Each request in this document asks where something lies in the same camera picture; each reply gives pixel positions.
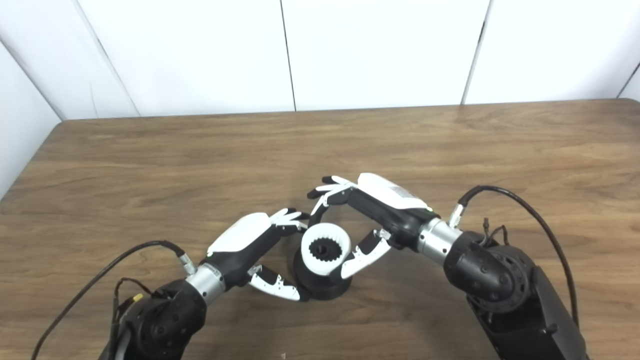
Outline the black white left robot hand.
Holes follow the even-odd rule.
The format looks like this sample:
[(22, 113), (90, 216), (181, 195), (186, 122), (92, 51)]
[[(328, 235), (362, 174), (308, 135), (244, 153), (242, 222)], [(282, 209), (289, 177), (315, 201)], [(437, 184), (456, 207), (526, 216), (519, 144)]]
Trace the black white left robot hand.
[(285, 300), (308, 301), (308, 291), (258, 261), (283, 237), (306, 232), (304, 220), (309, 217), (295, 208), (283, 208), (272, 215), (254, 212), (243, 216), (212, 242), (196, 273), (186, 281), (200, 292), (207, 305), (222, 293), (245, 285)]

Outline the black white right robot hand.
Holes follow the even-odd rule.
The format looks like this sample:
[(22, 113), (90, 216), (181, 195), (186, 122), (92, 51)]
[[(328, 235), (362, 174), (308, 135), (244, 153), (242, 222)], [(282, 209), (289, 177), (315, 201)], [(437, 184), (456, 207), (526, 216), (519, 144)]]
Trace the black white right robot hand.
[(375, 173), (363, 172), (356, 182), (338, 175), (323, 177), (322, 182), (307, 193), (308, 199), (317, 199), (309, 226), (320, 223), (330, 207), (341, 205), (349, 205), (380, 226), (329, 272), (332, 280), (352, 277), (391, 249), (416, 251), (423, 227), (440, 218), (425, 201)]

